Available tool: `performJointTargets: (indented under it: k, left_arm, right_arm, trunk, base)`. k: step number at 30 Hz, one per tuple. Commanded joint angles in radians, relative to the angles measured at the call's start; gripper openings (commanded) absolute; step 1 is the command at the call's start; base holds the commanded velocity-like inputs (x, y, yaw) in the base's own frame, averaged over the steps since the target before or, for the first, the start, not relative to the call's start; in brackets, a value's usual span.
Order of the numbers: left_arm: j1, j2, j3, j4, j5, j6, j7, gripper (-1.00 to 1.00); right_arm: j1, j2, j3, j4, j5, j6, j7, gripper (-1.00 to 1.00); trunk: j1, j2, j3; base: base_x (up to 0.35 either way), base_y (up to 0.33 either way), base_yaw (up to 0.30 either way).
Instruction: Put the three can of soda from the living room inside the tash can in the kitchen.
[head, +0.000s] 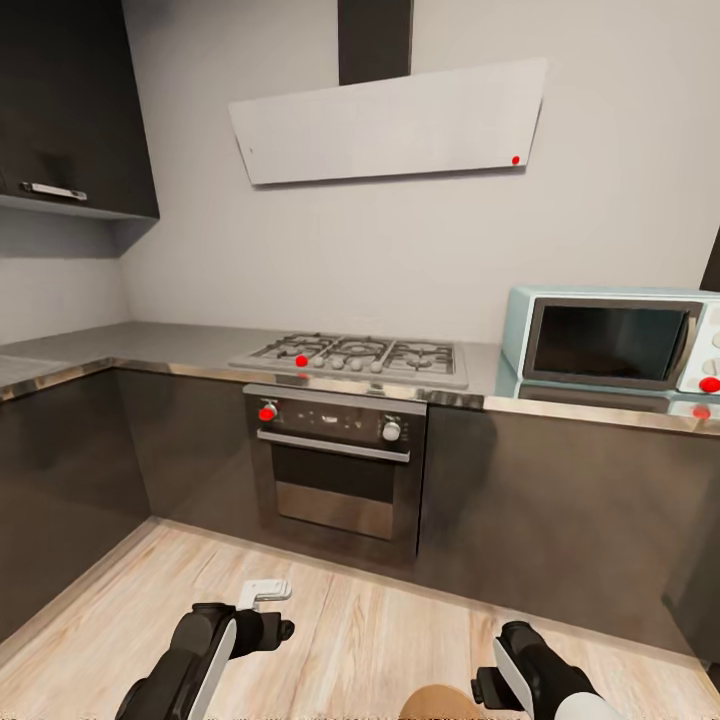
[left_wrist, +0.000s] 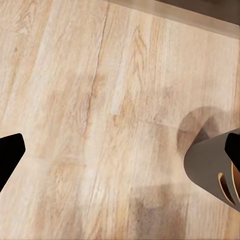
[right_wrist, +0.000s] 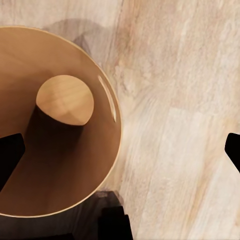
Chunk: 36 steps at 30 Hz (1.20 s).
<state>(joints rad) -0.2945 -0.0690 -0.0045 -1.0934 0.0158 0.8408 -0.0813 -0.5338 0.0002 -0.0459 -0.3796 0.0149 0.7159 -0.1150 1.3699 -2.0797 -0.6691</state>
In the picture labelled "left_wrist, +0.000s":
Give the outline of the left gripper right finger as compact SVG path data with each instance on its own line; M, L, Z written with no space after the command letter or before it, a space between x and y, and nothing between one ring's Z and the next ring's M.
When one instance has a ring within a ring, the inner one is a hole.
M224 150L240 172L240 134L229 133Z

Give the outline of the trash can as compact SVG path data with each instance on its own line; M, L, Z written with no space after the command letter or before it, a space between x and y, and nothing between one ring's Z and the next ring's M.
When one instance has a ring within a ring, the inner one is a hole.
M230 133L240 127L192 145L183 165L192 182L240 212L240 172L225 151Z

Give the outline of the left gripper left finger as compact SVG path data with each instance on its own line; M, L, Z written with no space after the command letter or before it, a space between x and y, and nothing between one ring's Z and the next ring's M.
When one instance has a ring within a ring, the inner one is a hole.
M25 153L21 133L0 138L0 192Z

